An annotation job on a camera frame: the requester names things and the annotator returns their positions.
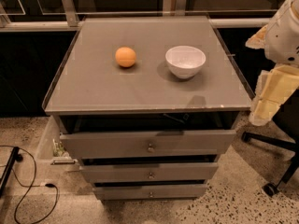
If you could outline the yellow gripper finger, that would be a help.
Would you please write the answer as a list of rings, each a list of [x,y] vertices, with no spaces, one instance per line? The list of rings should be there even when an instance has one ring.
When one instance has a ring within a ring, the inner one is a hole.
[[[299,88],[299,67],[277,64],[271,71],[262,71],[256,85],[249,122],[264,126]]]
[[[246,41],[245,46],[250,49],[263,49],[265,45],[266,30],[267,26],[265,25]]]

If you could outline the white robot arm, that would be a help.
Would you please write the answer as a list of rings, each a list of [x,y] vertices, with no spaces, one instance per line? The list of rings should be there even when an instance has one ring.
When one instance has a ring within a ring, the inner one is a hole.
[[[258,76],[250,108],[249,122],[264,126],[299,88],[299,0],[286,0],[246,46],[264,49],[265,57],[275,63]]]

